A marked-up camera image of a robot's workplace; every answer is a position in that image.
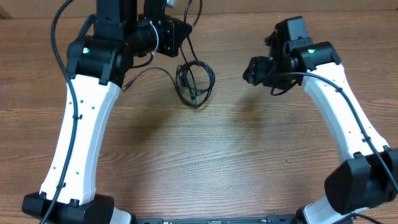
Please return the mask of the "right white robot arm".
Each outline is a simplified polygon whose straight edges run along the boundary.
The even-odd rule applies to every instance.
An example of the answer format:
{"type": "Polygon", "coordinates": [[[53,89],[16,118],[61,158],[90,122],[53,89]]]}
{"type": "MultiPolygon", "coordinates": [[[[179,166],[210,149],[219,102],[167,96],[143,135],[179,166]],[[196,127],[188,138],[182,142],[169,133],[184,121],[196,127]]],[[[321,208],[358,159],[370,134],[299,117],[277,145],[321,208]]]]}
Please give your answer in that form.
{"type": "Polygon", "coordinates": [[[397,151],[376,131],[357,101],[340,56],[330,42],[314,43],[303,17],[285,19],[265,38],[266,57],[253,57],[243,73],[272,96],[300,85],[331,132],[339,166],[319,200],[293,215],[268,215],[267,223],[352,223],[363,212],[397,197],[397,151]]]}

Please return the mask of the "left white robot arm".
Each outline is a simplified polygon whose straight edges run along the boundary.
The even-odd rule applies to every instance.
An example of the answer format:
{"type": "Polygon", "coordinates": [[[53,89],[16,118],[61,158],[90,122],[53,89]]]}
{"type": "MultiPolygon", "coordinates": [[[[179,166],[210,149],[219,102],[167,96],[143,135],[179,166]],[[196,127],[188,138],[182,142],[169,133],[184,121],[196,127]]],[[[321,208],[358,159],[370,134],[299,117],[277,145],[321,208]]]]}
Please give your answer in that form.
{"type": "Polygon", "coordinates": [[[96,13],[68,46],[60,68],[67,102],[55,154],[40,190],[24,197],[22,211],[42,223],[136,223],[114,199],[96,191],[104,131],[134,59],[155,53],[176,57],[192,27],[166,15],[173,0],[98,1],[96,13]]]}

